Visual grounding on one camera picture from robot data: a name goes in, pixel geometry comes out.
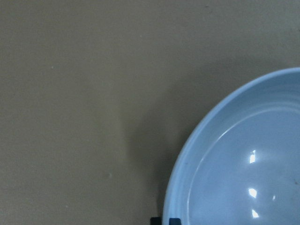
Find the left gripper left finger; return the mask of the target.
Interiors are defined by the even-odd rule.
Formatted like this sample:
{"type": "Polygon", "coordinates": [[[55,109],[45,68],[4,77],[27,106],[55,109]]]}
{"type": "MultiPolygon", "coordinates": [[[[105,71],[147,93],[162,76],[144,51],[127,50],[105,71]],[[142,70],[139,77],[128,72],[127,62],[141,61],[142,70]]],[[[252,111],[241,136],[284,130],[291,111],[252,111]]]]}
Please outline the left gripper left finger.
{"type": "Polygon", "coordinates": [[[150,218],[150,225],[161,225],[162,218],[161,217],[151,217],[150,218]]]}

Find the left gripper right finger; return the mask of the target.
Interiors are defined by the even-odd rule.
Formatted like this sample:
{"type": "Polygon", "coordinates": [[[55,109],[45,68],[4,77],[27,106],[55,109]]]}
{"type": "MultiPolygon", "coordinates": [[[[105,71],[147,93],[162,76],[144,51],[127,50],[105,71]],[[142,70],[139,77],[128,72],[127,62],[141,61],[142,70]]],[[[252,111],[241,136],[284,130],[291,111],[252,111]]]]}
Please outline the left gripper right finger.
{"type": "Polygon", "coordinates": [[[180,218],[169,218],[169,225],[181,225],[180,218]]]}

